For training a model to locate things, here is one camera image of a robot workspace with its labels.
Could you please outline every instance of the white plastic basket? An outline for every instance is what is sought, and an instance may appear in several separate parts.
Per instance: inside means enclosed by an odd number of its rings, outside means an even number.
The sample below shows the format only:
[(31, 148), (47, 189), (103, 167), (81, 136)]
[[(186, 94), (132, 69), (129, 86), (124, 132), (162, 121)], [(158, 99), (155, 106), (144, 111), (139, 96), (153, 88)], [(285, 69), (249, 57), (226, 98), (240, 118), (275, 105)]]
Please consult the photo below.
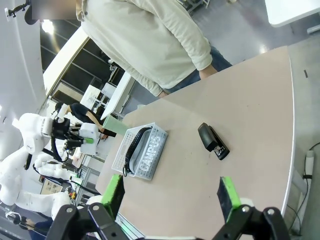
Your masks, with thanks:
[(126, 162), (126, 153), (130, 144), (132, 143), (140, 129), (149, 127), (152, 127), (152, 130), (147, 144), (144, 147), (143, 154), (139, 160), (137, 170), (135, 174), (128, 173), (128, 176), (138, 177), (146, 180), (151, 180), (153, 178), (168, 137), (168, 133), (158, 127), (155, 123), (134, 127), (126, 131), (122, 143), (115, 156), (115, 160), (112, 164), (113, 170), (119, 171), (121, 173), (123, 172), (123, 168)]

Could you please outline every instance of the bolt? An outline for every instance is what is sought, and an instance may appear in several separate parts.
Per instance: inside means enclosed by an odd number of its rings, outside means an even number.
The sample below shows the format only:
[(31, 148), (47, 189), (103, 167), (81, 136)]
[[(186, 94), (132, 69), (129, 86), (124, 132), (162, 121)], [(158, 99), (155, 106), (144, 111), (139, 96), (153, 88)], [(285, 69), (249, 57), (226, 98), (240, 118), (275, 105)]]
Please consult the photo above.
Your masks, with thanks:
[(244, 206), (242, 208), (242, 212), (246, 213), (246, 212), (249, 212), (250, 208), (248, 206)]
[(269, 209), (267, 213), (268, 213), (269, 215), (273, 215), (273, 214), (275, 213), (275, 210)]

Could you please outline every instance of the light green container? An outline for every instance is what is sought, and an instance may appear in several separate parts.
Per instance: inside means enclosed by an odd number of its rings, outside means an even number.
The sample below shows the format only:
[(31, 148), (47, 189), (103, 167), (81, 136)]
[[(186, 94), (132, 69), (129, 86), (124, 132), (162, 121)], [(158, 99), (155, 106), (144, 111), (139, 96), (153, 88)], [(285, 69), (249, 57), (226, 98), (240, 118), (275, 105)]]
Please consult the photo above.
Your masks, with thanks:
[(109, 131), (115, 132), (116, 134), (125, 135), (129, 127), (123, 124), (118, 119), (115, 119), (113, 116), (108, 115), (103, 123), (103, 128)]

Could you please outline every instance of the black stapler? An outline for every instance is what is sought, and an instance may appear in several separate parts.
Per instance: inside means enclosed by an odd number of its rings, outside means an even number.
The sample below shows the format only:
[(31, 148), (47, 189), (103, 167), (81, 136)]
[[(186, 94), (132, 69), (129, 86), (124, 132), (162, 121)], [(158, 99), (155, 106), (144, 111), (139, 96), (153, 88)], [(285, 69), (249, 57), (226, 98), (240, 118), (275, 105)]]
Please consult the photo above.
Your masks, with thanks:
[(218, 159), (223, 160), (230, 153), (225, 143), (221, 140), (215, 130), (211, 126), (208, 126), (208, 124), (202, 123), (198, 128), (198, 132), (205, 149), (209, 152), (214, 151)]

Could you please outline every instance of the blue jeans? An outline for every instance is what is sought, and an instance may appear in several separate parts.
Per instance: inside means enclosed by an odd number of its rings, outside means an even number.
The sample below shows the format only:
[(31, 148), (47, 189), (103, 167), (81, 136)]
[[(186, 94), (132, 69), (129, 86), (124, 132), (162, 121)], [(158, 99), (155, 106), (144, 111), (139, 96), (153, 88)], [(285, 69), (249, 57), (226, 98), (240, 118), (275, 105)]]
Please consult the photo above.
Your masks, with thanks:
[[(211, 46), (211, 56), (212, 56), (212, 63), (211, 65), (218, 71), (222, 71), (224, 69), (227, 69), (231, 67), (231, 63), (228, 62), (224, 56), (221, 55), (221, 53), (214, 47)], [(180, 89), (183, 89), (191, 84), (194, 84), (198, 81), (200, 81), (200, 75), (199, 71), (196, 69), (194, 70), (189, 76), (187, 76), (185, 79), (183, 79), (181, 82), (179, 82), (177, 85), (170, 89), (166, 89), (169, 93), (174, 93)]]

